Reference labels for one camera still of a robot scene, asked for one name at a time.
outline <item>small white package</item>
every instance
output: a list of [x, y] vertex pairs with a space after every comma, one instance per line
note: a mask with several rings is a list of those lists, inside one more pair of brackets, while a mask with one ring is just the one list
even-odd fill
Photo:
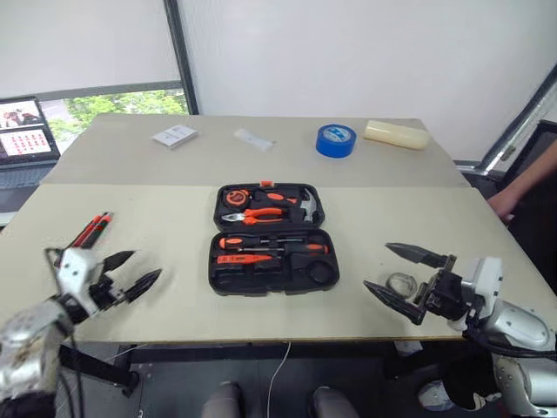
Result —
[[152, 138], [161, 144], [168, 146], [170, 149], [176, 148], [185, 141], [195, 138], [198, 132], [192, 128], [183, 125], [176, 125], [165, 131], [153, 135]]
[[269, 151], [272, 146], [275, 145], [274, 141], [269, 141], [267, 139], [257, 137], [244, 128], [240, 128], [235, 131], [234, 136], [238, 139], [243, 140], [244, 142], [247, 142], [250, 145], [255, 146], [262, 152]]

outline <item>person's hand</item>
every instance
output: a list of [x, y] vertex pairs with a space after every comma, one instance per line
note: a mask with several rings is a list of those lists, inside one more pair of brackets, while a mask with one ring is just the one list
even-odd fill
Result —
[[519, 199], [514, 193], [505, 189], [491, 197], [487, 203], [492, 207], [495, 213], [497, 213], [497, 216], [508, 224], [514, 218], [512, 212], [516, 204], [519, 203]]

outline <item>white wall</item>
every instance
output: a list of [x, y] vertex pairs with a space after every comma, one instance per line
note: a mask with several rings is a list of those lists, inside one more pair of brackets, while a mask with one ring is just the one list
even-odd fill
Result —
[[179, 80], [162, 0], [2, 0], [0, 97]]
[[205, 114], [421, 118], [481, 159], [557, 62], [554, 0], [180, 0]]

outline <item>laptop screen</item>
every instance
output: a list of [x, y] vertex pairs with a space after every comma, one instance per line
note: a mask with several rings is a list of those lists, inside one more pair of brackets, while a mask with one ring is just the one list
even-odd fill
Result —
[[59, 157], [36, 98], [0, 99], [0, 165], [55, 161]]

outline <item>green foliage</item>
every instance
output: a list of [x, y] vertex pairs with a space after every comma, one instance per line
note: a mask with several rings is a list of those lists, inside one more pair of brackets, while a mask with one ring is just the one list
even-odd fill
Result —
[[70, 141], [83, 132], [83, 129], [75, 121], [68, 122], [63, 119], [49, 119], [49, 127], [54, 135], [54, 139], [60, 141]]
[[182, 90], [137, 91], [64, 100], [73, 120], [50, 119], [49, 125], [57, 141], [75, 138], [99, 113], [163, 113], [187, 114]]

